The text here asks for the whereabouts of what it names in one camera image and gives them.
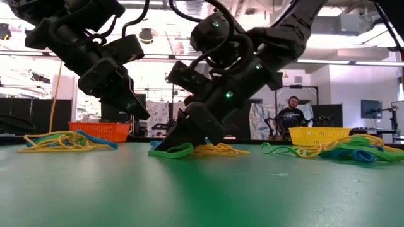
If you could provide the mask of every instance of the curtain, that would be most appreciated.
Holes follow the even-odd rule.
[[[165,102],[146,101],[146,109],[150,113],[150,118],[147,119],[147,137],[156,137],[158,132],[165,134],[165,131],[152,130],[152,127],[157,123],[166,124],[169,120],[169,104]]]

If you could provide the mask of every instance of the fluorescent light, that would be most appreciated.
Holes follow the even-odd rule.
[[[168,55],[147,54],[144,59],[168,59]]]
[[[198,57],[199,56],[196,56],[196,55],[177,55],[175,57],[175,59],[179,59],[179,60],[195,60]]]
[[[383,61],[357,61],[360,66],[404,66],[404,62],[383,62]]]
[[[38,51],[8,51],[8,50],[0,50],[0,55],[43,56],[43,54],[41,52],[38,52]]]
[[[310,64],[349,64],[350,61],[340,60],[319,60],[319,59],[298,59],[297,63],[310,63]]]
[[[339,16],[345,9],[342,7],[324,6],[320,9],[317,16]]]
[[[118,1],[119,4],[145,4],[144,1],[125,1],[125,0],[120,0]],[[163,2],[161,1],[150,1],[151,5],[155,5],[155,6],[162,6]]]

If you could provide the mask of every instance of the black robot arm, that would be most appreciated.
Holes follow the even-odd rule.
[[[295,0],[285,14],[270,28],[247,31],[256,55],[272,68],[280,70],[299,58],[311,36],[314,18],[326,0]]]
[[[133,93],[133,80],[123,64],[141,59],[143,50],[135,35],[128,35],[107,45],[116,18],[125,8],[117,0],[7,0],[14,14],[35,25],[27,31],[25,45],[34,49],[49,48],[80,79],[78,87],[87,95],[119,110],[147,119],[150,115]],[[115,16],[112,27],[99,31]]]
[[[314,17],[325,2],[295,0],[275,26],[247,32],[223,12],[217,11],[202,20],[191,33],[194,49],[206,53],[217,46],[229,30],[233,37],[223,45],[222,51],[208,54],[208,64],[219,67],[211,71],[219,74],[212,80],[181,62],[175,64],[168,81],[194,95],[185,101],[187,107],[179,110],[177,125],[157,149],[166,151],[185,142],[197,146],[205,143],[205,137],[218,144],[225,136],[222,121],[228,115],[242,108],[263,86],[271,90],[282,87],[282,74],[277,71],[303,54]]]

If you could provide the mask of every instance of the green tabletop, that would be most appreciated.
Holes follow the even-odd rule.
[[[303,160],[149,157],[117,151],[17,154],[0,147],[0,226],[404,226],[404,166]]]

